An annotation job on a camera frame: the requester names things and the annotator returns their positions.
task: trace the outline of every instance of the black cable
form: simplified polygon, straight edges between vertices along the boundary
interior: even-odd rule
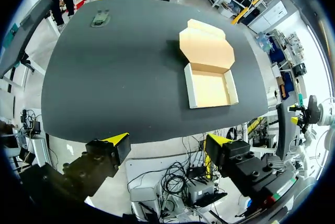
[[[28,165],[24,165],[24,166],[20,166],[18,167],[17,169],[14,169],[13,171],[18,171],[18,172],[21,172],[24,168],[27,168],[27,167],[30,167],[31,165],[28,164]]]
[[[142,173],[142,174],[138,175],[136,178],[133,178],[131,181],[129,181],[129,182],[127,183],[127,190],[128,190],[128,192],[129,192],[129,184],[130,184],[131,182],[133,182],[134,180],[136,180],[137,178],[139,178],[139,177],[141,177],[141,176],[144,176],[144,175],[146,175],[146,174],[148,174],[148,173],[162,172],[162,171],[165,171],[165,170],[167,170],[167,169],[169,169],[169,168],[165,168],[165,169],[161,169],[161,170],[156,170],[156,171],[148,171],[148,172],[145,172],[145,173]]]
[[[54,155],[56,156],[56,159],[57,159],[57,163],[55,165],[55,169],[57,170],[57,165],[58,165],[58,157],[57,157],[57,154],[49,147],[49,150],[52,151],[54,153]]]
[[[231,127],[227,132],[226,138],[231,139],[231,140],[236,140],[236,137],[237,137],[237,131],[234,127]]]
[[[191,155],[188,156],[188,159],[186,159],[185,162],[190,162]],[[170,165],[165,174],[163,175],[161,179],[161,188],[162,188],[162,196],[164,196],[164,192],[167,193],[167,197],[169,195],[174,195],[182,201],[185,201],[187,199],[187,176],[184,169],[184,166],[180,162],[174,162],[172,165]],[[160,216],[163,214],[164,209],[161,209]]]
[[[21,132],[21,131],[22,131],[22,128],[23,128],[23,126],[20,128],[19,132]]]

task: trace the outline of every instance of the box flap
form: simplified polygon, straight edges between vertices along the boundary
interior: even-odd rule
[[[229,93],[230,104],[231,105],[237,104],[239,102],[239,98],[237,96],[235,82],[234,78],[232,77],[231,70],[225,73],[225,80],[226,80],[227,91]]]
[[[222,29],[218,29],[217,27],[214,27],[212,25],[203,23],[201,21],[197,21],[194,19],[191,19],[187,22],[187,27],[188,28],[194,28],[194,29],[200,29],[204,32],[213,34],[213,35],[217,35],[218,37],[222,37],[224,39],[226,39],[226,34],[224,33],[224,31]]]
[[[186,28],[180,32],[179,38],[180,49],[190,63],[212,65],[228,70],[235,61],[233,48],[217,34]]]

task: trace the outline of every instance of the box lid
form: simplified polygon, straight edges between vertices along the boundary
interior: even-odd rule
[[[196,20],[180,32],[180,49],[190,63],[230,69],[235,61],[234,50],[225,40],[223,30]]]

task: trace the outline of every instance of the white wall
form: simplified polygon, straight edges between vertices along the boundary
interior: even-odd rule
[[[296,32],[301,45],[304,48],[304,63],[307,70],[307,73],[302,77],[307,94],[307,97],[304,98],[304,105],[308,105],[310,95],[316,95],[318,103],[321,103],[326,98],[330,97],[332,93],[331,86],[329,85],[329,73],[327,71],[327,67],[325,66],[323,55],[321,55],[318,45],[308,30],[307,25],[301,19],[299,11],[295,12],[293,15],[280,23],[275,27],[275,29],[281,31],[285,36],[289,36],[291,33]],[[328,128],[329,127],[313,125],[313,130],[317,132],[317,141]],[[319,153],[321,154],[319,159],[319,164],[321,165],[323,157],[326,155],[326,151],[323,147],[324,138],[325,136],[323,136],[320,140],[317,150],[317,141],[313,142],[307,150],[309,156],[315,156]],[[311,164],[314,166],[313,169],[316,170],[313,176],[317,176],[320,167],[315,160],[312,160]]]
[[[37,1],[38,0],[23,0],[21,2],[20,6],[18,7],[16,13],[14,14],[12,20],[8,24],[6,34],[9,32],[10,28],[12,27],[12,25],[14,23],[16,23],[17,27],[20,27],[20,22],[25,17],[25,15],[30,11],[30,9],[36,4]],[[5,51],[5,48],[2,47],[0,55],[2,55],[4,53],[4,51]],[[9,77],[9,76],[10,76],[10,71],[6,74],[6,77]],[[15,77],[21,79],[20,73],[18,73],[16,71],[15,72]],[[7,86],[8,86],[7,82],[5,82],[3,80],[0,80],[0,89],[7,90]]]

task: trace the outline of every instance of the electronic device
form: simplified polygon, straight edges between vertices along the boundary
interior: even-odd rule
[[[244,141],[208,134],[206,152],[220,174],[229,177],[244,197],[251,198],[251,205],[243,213],[246,218],[258,209],[270,209],[279,205],[278,202],[289,200],[283,196],[293,192],[301,182],[291,171],[275,172],[273,164],[255,157],[250,145]]]
[[[333,98],[328,98],[318,105],[316,96],[311,95],[307,107],[299,103],[299,105],[291,106],[288,109],[289,111],[301,111],[301,114],[298,117],[292,117],[291,121],[300,128],[305,137],[305,141],[300,142],[297,147],[297,152],[301,160],[303,160],[305,178],[309,177],[311,170],[306,149],[311,146],[312,142],[317,141],[317,134],[310,125],[318,124],[319,126],[330,126],[324,141],[326,150],[330,151],[335,143],[334,102],[331,102],[330,99]]]
[[[299,77],[307,73],[304,63],[297,64],[292,67],[294,77]]]
[[[98,10],[98,13],[95,15],[91,27],[93,28],[99,28],[105,26],[110,20],[109,15],[109,9],[104,10],[103,12],[101,10]]]
[[[191,166],[187,170],[187,177],[188,178],[195,178],[195,177],[203,177],[206,173],[205,166]]]
[[[195,204],[201,200],[205,195],[214,194],[214,182],[208,181],[206,184],[199,181],[192,181],[187,183],[189,202]]]

